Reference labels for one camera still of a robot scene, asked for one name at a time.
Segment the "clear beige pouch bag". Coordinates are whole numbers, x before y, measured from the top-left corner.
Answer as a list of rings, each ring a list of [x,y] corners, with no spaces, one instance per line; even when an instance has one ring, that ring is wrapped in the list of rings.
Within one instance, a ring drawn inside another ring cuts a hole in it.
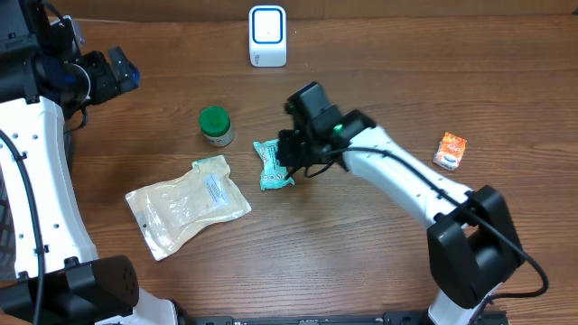
[[[126,194],[155,260],[176,253],[204,228],[245,216],[251,207],[229,178],[222,155],[195,161],[183,176]]]

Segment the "small orange juice carton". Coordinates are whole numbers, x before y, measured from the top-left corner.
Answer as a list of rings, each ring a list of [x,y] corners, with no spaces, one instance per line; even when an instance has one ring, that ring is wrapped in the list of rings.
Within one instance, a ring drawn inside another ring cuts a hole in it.
[[[455,171],[461,164],[467,140],[446,132],[439,143],[433,162],[445,170]]]

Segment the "green lid jar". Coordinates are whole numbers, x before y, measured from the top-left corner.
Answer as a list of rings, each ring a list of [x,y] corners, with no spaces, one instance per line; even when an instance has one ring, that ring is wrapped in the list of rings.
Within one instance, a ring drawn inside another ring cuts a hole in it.
[[[216,147],[229,145],[234,139],[231,119],[223,107],[211,106],[202,110],[199,126],[209,144]]]

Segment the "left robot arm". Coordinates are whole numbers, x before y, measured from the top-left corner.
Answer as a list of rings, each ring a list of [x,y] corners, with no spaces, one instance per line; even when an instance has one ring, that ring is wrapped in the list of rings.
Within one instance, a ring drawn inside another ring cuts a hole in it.
[[[32,324],[177,324],[175,304],[142,289],[127,257],[98,255],[79,214],[65,123],[140,79],[121,49],[81,44],[50,3],[1,4],[1,173],[17,277],[1,291],[2,311]]]

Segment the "teal snack pack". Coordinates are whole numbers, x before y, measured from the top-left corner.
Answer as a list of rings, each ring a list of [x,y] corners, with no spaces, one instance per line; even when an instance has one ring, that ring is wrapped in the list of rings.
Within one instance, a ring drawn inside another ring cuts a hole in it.
[[[279,140],[268,140],[263,143],[253,142],[254,149],[263,163],[259,184],[261,190],[278,190],[289,184],[295,185],[294,179],[288,177],[287,168],[277,159]]]

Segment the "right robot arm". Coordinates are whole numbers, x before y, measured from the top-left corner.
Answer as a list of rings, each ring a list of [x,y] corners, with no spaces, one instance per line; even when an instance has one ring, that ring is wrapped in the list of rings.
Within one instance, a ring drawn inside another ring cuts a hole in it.
[[[490,186],[472,190],[443,177],[362,112],[342,114],[317,82],[291,95],[284,110],[294,127],[279,133],[281,165],[297,172],[337,163],[384,192],[425,229],[430,273],[440,289],[426,322],[471,323],[523,264],[507,203]]]

